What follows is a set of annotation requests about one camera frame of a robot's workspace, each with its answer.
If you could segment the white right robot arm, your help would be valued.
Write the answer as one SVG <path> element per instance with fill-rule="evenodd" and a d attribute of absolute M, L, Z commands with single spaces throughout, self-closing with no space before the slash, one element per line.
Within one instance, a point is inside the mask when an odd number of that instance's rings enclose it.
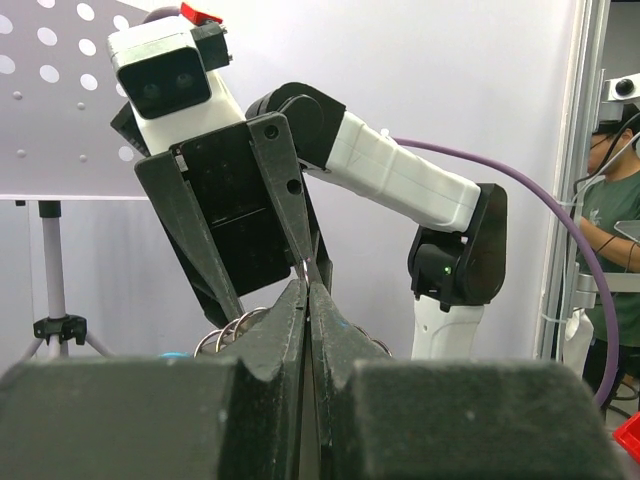
<path fill-rule="evenodd" d="M 444 171 L 369 127 L 344 104 L 299 82 L 247 111 L 215 87 L 196 105 L 137 114 L 111 128 L 141 154 L 135 173 L 206 318 L 241 328 L 240 299 L 296 272 L 329 284 L 332 264 L 305 177 L 417 224 L 408 255 L 411 356 L 469 356 L 485 307 L 505 278 L 507 196 Z"/>

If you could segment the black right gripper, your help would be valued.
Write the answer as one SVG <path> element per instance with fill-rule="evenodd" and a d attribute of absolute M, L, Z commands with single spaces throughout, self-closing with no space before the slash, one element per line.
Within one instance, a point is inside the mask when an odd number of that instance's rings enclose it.
<path fill-rule="evenodd" d="M 185 140 L 134 170 L 212 324 L 240 317 L 238 296 L 287 278 L 293 265 L 322 282 L 283 114 Z"/>

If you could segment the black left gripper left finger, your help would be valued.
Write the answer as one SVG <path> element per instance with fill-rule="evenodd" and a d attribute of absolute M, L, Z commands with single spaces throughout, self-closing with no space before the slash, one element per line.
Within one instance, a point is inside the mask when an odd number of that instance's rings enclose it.
<path fill-rule="evenodd" d="M 298 477 L 307 286 L 292 280 L 262 320 L 223 350 L 238 359 L 221 479 Z"/>

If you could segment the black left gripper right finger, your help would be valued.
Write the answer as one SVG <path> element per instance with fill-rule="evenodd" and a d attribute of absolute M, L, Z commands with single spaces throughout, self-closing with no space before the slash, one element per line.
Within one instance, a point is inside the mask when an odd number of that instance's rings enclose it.
<path fill-rule="evenodd" d="M 390 357 L 341 314 L 328 290 L 309 291 L 322 479 L 393 479 L 392 409 L 375 388 Z"/>

